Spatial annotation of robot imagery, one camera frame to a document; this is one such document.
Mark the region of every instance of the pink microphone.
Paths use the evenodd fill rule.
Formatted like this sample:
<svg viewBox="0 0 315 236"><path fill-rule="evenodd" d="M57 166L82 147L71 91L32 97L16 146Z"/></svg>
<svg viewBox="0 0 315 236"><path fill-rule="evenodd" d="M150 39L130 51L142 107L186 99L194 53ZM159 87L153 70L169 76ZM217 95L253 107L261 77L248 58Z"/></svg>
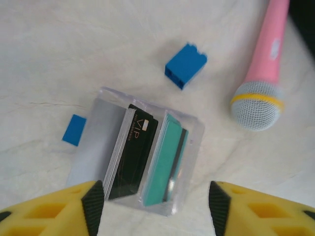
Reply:
<svg viewBox="0 0 315 236"><path fill-rule="evenodd" d="M246 129L271 127L283 110L278 87L289 0L270 0L252 63L231 101L232 115Z"/></svg>

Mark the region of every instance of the transparent case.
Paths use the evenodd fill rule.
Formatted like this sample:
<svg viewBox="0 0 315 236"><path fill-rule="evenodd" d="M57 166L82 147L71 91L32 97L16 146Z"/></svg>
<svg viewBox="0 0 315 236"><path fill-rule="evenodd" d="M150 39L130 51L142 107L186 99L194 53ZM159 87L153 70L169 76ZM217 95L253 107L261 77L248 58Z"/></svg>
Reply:
<svg viewBox="0 0 315 236"><path fill-rule="evenodd" d="M179 211L184 204L185 197L188 191L189 187L189 182L191 179L191 175L194 169L195 161L197 159L201 139L204 133L204 125L198 120L198 118L167 108L163 107L157 104L153 104L150 102L146 102L142 99L136 98L132 95L128 95L116 90L113 90L111 88L107 87L102 87L98 97L96 98L94 102L93 109L90 113L90 116L88 117L87 124L86 126L88 128L85 128L82 134L82 138L78 147L78 153L77 155L80 156L79 159L84 158L87 154L87 148L88 145L85 143L95 143L96 141L93 141L96 137L99 137L100 135L98 134L97 136L95 135L95 132L99 130L99 128L96 128L95 124L90 120L96 120L95 116L99 116L100 111L96 111L95 109L101 109L101 106L96 105L99 104L100 102L105 101L105 102L110 102L115 105L118 105L123 108L128 108L130 104L135 105L136 107L144 110L145 112L153 115L154 119L158 121L158 126L157 130L155 133L155 137L153 140L153 144L150 149L150 154L148 157L148 161L144 170L144 174L142 176L141 182L140 182L140 187L138 189L137 194L127 196L127 197L122 197L122 198L117 198L111 200L111 202L121 204L124 206L128 207L133 207L136 209L148 211L148 212L154 212L157 214L169 216L172 214L175 214L177 211ZM152 171L152 165L154 163L153 157L156 156L155 152L156 150L156 144L160 135L160 129L164 120L164 117L166 114L170 114L173 116L177 121L180 122L182 128L186 129L188 131L187 139L186 139L186 145L182 153L181 161L178 166L178 171L177 171L177 176L174 178L174 183L172 185L172 191L170 198L167 202L163 202L158 205L153 205L153 206L144 206L143 204L143 193L144 189L147 187L148 179L150 172ZM102 120L100 118L97 118L97 125L99 127L105 126L101 124ZM102 148L100 147L100 139L98 139L98 144L97 148ZM97 154L100 157L92 157L95 161L100 160L101 158L105 158L102 155L102 151L96 151L94 150L94 155Z"/></svg>

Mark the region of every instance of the white fabric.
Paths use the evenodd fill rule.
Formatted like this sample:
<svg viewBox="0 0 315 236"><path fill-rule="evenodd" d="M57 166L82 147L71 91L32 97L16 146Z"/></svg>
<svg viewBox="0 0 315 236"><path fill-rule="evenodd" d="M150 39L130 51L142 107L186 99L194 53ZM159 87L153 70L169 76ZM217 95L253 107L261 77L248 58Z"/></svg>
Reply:
<svg viewBox="0 0 315 236"><path fill-rule="evenodd" d="M100 236L214 236L211 180L315 207L315 72L289 23L285 111L252 133L229 102L251 60L264 0L2 0L0 208L64 187L76 148L61 141L101 86L192 113L205 124L185 207L173 217L106 203ZM180 91L164 66L186 42L208 62Z"/></svg>

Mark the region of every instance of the black rubber pad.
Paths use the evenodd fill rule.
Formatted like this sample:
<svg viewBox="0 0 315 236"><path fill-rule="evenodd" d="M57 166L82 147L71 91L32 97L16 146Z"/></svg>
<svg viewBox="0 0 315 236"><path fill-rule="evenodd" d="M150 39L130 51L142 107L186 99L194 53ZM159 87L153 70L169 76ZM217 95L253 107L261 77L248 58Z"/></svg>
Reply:
<svg viewBox="0 0 315 236"><path fill-rule="evenodd" d="M315 0L291 0L289 13L315 62Z"/></svg>
<svg viewBox="0 0 315 236"><path fill-rule="evenodd" d="M0 212L0 222L7 218L10 214L12 214L10 211Z"/></svg>
<svg viewBox="0 0 315 236"><path fill-rule="evenodd" d="M309 211L309 210L305 210L304 213L307 214L313 220L315 220L315 212L312 212L312 211Z"/></svg>
<svg viewBox="0 0 315 236"><path fill-rule="evenodd" d="M102 181L97 181L81 201L89 235L96 236L104 206Z"/></svg>
<svg viewBox="0 0 315 236"><path fill-rule="evenodd" d="M217 236L224 236L231 197L212 181L209 190L209 208Z"/></svg>

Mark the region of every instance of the blue block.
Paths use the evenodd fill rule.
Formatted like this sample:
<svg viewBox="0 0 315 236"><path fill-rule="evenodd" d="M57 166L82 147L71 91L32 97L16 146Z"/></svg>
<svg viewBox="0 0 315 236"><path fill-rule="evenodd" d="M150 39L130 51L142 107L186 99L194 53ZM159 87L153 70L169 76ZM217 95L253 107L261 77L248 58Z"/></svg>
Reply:
<svg viewBox="0 0 315 236"><path fill-rule="evenodd" d="M200 54L196 46L186 44L165 66L165 75L180 89L206 64L207 56Z"/></svg>
<svg viewBox="0 0 315 236"><path fill-rule="evenodd" d="M63 135L63 141L78 146L86 121L86 118L73 115L68 128Z"/></svg>

